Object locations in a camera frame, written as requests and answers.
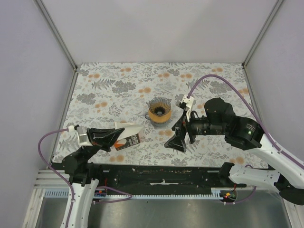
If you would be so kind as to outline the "clear glass coffee server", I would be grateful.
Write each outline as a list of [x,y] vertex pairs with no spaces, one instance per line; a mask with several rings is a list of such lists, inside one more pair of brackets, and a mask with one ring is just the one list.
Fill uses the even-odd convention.
[[145,119],[147,119],[148,121],[150,121],[150,123],[151,123],[152,126],[154,126],[154,127],[156,127],[156,128],[165,127],[165,126],[170,122],[169,120],[167,120],[167,121],[165,121],[165,122],[163,122],[163,123],[155,122],[155,121],[153,121],[153,120],[149,117],[148,113],[146,113],[146,114],[144,115],[144,117],[145,117]]

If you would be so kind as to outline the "clear ribbed glass dripper cone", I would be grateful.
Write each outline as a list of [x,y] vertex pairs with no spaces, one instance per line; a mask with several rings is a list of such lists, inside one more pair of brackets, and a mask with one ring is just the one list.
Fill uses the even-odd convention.
[[154,121],[167,121],[171,116],[171,102],[165,97],[155,97],[148,103],[148,115]]

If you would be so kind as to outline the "orange black coffee filter box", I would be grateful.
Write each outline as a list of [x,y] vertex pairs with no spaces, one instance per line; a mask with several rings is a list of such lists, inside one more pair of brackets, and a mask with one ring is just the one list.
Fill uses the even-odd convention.
[[128,136],[114,143],[114,148],[119,151],[140,144],[139,134]]

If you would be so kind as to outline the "cream paper coffee filter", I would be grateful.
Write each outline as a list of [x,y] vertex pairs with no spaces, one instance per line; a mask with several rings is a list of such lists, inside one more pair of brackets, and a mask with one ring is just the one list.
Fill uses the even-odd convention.
[[120,134],[118,137],[118,140],[133,136],[138,134],[143,128],[143,125],[140,124],[134,124],[134,123],[118,123],[115,122],[115,129],[124,128],[124,131]]

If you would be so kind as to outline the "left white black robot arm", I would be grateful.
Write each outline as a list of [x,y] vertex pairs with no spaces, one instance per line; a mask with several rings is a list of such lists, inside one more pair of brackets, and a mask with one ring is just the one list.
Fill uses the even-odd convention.
[[95,190],[105,180],[102,166],[88,161],[99,150],[109,152],[124,128],[97,129],[70,125],[67,130],[76,133],[79,149],[61,162],[65,174],[69,175],[70,203],[66,206],[61,227],[86,228]]

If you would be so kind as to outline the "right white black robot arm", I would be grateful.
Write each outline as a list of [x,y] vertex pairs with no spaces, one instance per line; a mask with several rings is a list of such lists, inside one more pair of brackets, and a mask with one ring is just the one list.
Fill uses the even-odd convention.
[[193,98],[184,97],[178,103],[183,114],[172,127],[175,134],[164,144],[166,148],[185,152],[185,137],[190,143],[198,135],[223,135],[232,147],[247,151],[272,167],[272,170],[245,168],[231,162],[224,163],[218,173],[218,183],[223,187],[232,184],[252,185],[272,189],[296,205],[304,204],[304,163],[290,152],[278,147],[261,124],[247,117],[237,116],[231,104],[221,98],[205,103],[206,116],[196,117],[191,110]]

